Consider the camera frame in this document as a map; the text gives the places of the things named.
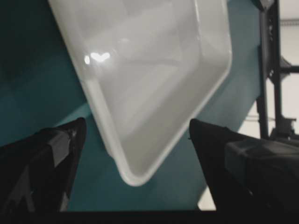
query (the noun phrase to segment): white ceiling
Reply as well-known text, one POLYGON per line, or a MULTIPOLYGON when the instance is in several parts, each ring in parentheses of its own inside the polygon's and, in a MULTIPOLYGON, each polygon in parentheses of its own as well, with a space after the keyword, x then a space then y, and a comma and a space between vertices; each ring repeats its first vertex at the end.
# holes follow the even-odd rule
POLYGON ((280 0, 281 19, 299 19, 299 0, 280 0))

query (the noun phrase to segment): teal surface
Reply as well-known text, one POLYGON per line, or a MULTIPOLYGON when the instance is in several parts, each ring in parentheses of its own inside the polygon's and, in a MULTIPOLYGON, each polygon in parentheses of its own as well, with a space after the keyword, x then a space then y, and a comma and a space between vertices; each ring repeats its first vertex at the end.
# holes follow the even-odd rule
MULTIPOLYGON (((47 1, 3 0, 0 13, 0 145, 77 117, 87 139, 69 210, 195 209, 206 184, 188 133, 153 178, 126 185, 105 151, 47 1)), ((258 10, 250 0, 231 0, 233 66, 198 116, 238 130, 259 95, 258 10)))

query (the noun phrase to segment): white plastic tray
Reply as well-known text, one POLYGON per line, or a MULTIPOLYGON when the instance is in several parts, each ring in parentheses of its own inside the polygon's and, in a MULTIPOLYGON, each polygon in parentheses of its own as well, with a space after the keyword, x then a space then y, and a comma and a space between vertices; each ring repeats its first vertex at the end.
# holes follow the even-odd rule
POLYGON ((227 76, 226 0, 49 0, 108 153, 148 181, 227 76))

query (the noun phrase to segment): metal frame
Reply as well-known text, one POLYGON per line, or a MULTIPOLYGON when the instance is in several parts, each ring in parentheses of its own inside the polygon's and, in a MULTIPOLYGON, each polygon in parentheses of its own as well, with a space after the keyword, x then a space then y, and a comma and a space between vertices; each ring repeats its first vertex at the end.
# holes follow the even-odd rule
POLYGON ((263 139, 297 139, 292 127, 296 119, 282 115, 281 81, 290 73, 299 73, 299 66, 292 66, 281 56, 279 0, 270 2, 260 12, 260 74, 261 95, 257 98, 260 135, 263 139), (269 136, 266 80, 274 84, 275 124, 269 136))

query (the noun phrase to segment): teal wall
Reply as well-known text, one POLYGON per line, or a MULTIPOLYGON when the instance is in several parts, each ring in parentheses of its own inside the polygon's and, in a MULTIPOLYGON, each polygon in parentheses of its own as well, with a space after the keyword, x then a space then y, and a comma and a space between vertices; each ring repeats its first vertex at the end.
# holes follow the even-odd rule
MULTIPOLYGON (((195 209, 206 184, 188 133, 147 184, 126 185, 105 151, 47 1, 1 3, 0 145, 82 116, 88 132, 69 210, 195 209)), ((259 18, 250 0, 228 6, 232 70, 198 118, 236 131, 259 95, 259 18)))

